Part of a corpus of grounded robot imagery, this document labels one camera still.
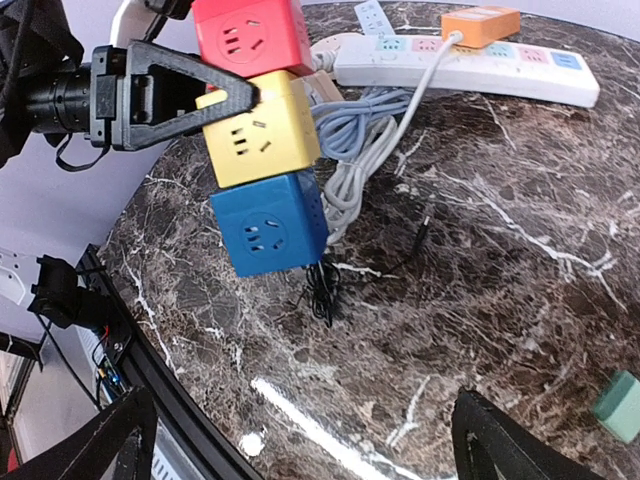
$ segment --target stacked blocks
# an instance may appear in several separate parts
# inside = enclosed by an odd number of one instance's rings
[[[196,0],[202,57],[260,89],[253,111],[205,127],[211,196],[240,277],[318,262],[329,235],[312,166],[320,146],[304,86],[311,51],[299,0]],[[198,108],[226,100],[213,91]]]

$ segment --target marble countertop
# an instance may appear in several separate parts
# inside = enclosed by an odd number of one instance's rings
[[[437,33],[451,6],[384,9],[399,33]],[[305,13],[314,41],[357,29],[352,4]],[[404,174],[390,158],[332,249],[350,266],[332,329],[296,308],[303,272],[235,276],[199,136],[165,153],[110,235],[101,256],[125,302],[265,478],[448,478],[461,386],[606,478],[640,476],[639,442],[590,413],[616,369],[640,374],[640,45],[522,23],[517,41],[586,58],[597,106],[425,99],[398,149],[412,152]],[[425,211],[421,255],[367,282],[403,258]]]

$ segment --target table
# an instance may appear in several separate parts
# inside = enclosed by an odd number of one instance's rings
[[[451,6],[390,3],[398,33],[438,33]],[[352,4],[305,8],[312,39],[355,30]],[[590,407],[640,372],[640,45],[523,16],[517,41],[582,54],[593,110],[436,92],[371,179],[332,250],[332,329],[295,303],[304,274],[238,279],[208,195],[203,139],[167,150],[101,256],[196,402],[269,479],[449,478],[450,413],[473,386],[607,478],[640,476],[640,445]],[[332,165],[320,163],[326,178]],[[429,237],[398,278],[375,278]]]

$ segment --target black cable bundle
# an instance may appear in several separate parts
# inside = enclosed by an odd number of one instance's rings
[[[331,328],[340,291],[340,271],[324,256],[307,268],[307,284],[314,317],[324,320]]]

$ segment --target white cable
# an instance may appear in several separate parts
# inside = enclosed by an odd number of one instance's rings
[[[400,126],[391,115],[376,120],[368,128],[360,155],[351,162],[338,163],[336,171],[325,184],[323,195],[325,216],[330,232],[329,245],[340,240],[349,225],[358,218],[362,206],[364,184],[396,148],[407,131],[442,58],[453,45],[462,41],[463,38],[461,32],[452,32],[442,44],[433,63],[420,78]],[[398,168],[404,166],[405,162],[406,159],[402,159]]]
[[[338,52],[336,50],[325,50],[312,54],[313,70],[324,70],[327,73],[333,72],[333,64],[336,63]]]

